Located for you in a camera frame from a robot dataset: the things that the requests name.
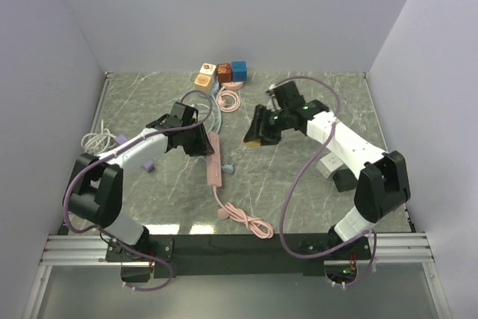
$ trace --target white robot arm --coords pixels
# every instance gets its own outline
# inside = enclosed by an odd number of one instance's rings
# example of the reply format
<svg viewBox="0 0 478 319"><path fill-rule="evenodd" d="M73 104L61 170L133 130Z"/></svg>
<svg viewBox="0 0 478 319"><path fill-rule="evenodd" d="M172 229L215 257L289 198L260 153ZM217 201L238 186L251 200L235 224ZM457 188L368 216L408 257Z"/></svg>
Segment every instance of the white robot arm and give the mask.
<svg viewBox="0 0 478 319"><path fill-rule="evenodd" d="M358 179L353 208L329 231L348 241L371 229L386 214L410 198L404 157L397 151L368 143L341 123L318 100L305 102L294 82L286 82L267 91L273 108L255 107L251 127L243 141L248 146L276 145L284 130L294 128L324 143L335 123L335 135L327 149L339 157Z"/></svg>
<svg viewBox="0 0 478 319"><path fill-rule="evenodd" d="M102 153L99 157L82 154L73 167L70 182L96 161L104 161L87 171L73 187L68 210L107 231L123 243L144 251L149 232L122 209L123 179L138 170L151 158L183 147L189 156L214 153L203 124L197 121L197 109L176 102L170 114L146 125L138 136L123 145Z"/></svg>

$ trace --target purple object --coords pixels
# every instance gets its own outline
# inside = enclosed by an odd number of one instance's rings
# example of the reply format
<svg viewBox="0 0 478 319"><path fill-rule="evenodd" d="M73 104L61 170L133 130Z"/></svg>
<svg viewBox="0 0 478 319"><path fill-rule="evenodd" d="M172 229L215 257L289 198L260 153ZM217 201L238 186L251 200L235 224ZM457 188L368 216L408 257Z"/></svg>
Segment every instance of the purple object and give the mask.
<svg viewBox="0 0 478 319"><path fill-rule="evenodd" d="M155 163L152 160L146 162L143 166L141 166L146 172L151 172L155 169Z"/></svg>
<svg viewBox="0 0 478 319"><path fill-rule="evenodd" d="M126 141L128 141L128 138L124 134L119 134L114 138L114 142L118 143L119 145L123 145Z"/></svg>
<svg viewBox="0 0 478 319"><path fill-rule="evenodd" d="M114 142L119 145L123 145L128 141L128 138L124 134L119 134L114 138ZM147 161L143 166L141 166L146 172L150 173L155 169L155 163L152 160Z"/></svg>

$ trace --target blue block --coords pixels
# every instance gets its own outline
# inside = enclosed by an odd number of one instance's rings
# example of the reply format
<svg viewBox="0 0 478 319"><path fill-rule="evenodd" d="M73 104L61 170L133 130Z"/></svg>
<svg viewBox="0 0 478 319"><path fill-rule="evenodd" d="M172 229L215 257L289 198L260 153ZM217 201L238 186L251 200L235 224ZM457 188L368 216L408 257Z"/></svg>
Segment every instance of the blue block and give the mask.
<svg viewBox="0 0 478 319"><path fill-rule="evenodd" d="M245 82L247 80L246 61L232 61L232 80Z"/></svg>

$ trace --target power strip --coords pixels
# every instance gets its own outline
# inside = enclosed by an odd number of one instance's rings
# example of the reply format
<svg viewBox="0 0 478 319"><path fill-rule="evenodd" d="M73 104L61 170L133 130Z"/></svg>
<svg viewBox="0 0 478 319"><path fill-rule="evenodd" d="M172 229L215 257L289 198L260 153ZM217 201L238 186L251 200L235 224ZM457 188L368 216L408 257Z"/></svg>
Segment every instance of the power strip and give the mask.
<svg viewBox="0 0 478 319"><path fill-rule="evenodd" d="M209 143L214 149L212 155L206 157L208 164L208 186L221 187L223 177L221 174L221 154L219 150L219 135L215 132L208 133Z"/></svg>

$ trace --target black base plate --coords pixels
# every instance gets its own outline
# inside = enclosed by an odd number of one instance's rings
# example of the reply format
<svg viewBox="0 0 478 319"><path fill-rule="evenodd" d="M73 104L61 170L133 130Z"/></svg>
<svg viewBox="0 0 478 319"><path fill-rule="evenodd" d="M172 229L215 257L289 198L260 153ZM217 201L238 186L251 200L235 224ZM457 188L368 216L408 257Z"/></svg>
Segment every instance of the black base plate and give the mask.
<svg viewBox="0 0 478 319"><path fill-rule="evenodd" d="M326 233L287 234L286 241L296 253L323 252L334 243ZM275 235L261 240L254 235L151 235L156 256L170 261L176 276L302 273L305 276L324 276L323 261L349 260L355 252L358 260L370 259L368 239L355 243L322 258L301 260L287 254ZM146 261L126 254L115 243L107 251L106 261ZM169 276L165 266L156 264L155 278Z"/></svg>

